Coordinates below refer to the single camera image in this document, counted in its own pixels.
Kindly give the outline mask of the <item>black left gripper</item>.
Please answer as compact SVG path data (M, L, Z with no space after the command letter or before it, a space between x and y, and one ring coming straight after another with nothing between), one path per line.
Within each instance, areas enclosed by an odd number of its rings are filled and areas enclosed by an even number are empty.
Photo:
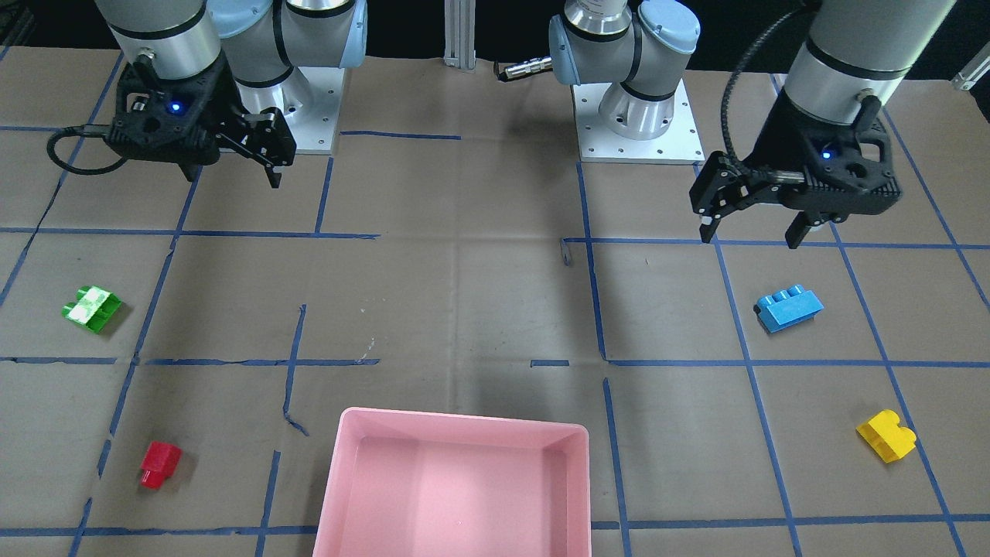
M853 101L851 124L807 115L781 91L746 164L712 152L690 187L691 208L711 243L722 218L756 203L777 200L799 212L786 230L788 249L830 222L830 214L877 215L901 200L890 138L878 119L876 95ZM802 184L783 186L771 172L802 173Z

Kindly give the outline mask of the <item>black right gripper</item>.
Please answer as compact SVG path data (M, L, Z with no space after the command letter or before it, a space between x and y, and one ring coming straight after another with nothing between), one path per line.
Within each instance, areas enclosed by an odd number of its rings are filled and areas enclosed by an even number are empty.
M220 156L220 145L262 166L271 188L282 184L297 142L277 107L241 115L241 100L225 54L201 73L160 77L151 54L139 54L120 76L114 117L105 137L124 159L177 163L188 183Z

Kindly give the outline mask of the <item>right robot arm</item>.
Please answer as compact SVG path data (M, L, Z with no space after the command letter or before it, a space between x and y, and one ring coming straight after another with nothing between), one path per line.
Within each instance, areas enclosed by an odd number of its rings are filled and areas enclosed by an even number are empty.
M294 162L318 96L305 67L358 67L364 1L99 1L126 59L114 117L91 132L122 162L173 163L187 179L230 151L271 187Z

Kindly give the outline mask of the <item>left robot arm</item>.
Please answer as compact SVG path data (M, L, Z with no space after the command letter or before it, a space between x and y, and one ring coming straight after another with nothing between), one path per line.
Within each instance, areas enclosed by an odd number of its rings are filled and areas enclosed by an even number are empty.
M708 156L689 191L710 242L722 219L756 204L796 211L785 239L851 215L877 215L901 200L891 141L880 111L940 24L951 1L805 1L764 29L722 92L725 148ZM739 156L729 102L740 73L785 22L813 15L785 84L753 150ZM599 114L630 140L664 134L675 89L701 26L676 1L567 1L549 23L549 56L560 84L607 84Z

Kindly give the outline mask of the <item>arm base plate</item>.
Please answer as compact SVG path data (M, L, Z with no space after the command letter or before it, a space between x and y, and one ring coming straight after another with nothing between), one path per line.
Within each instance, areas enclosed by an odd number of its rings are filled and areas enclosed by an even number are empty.
M583 162L691 165L705 154L684 81L661 101L637 98L621 84L572 85Z
M336 137L343 68L300 68L285 63L235 63L241 115L268 107L282 110L298 154L331 154Z

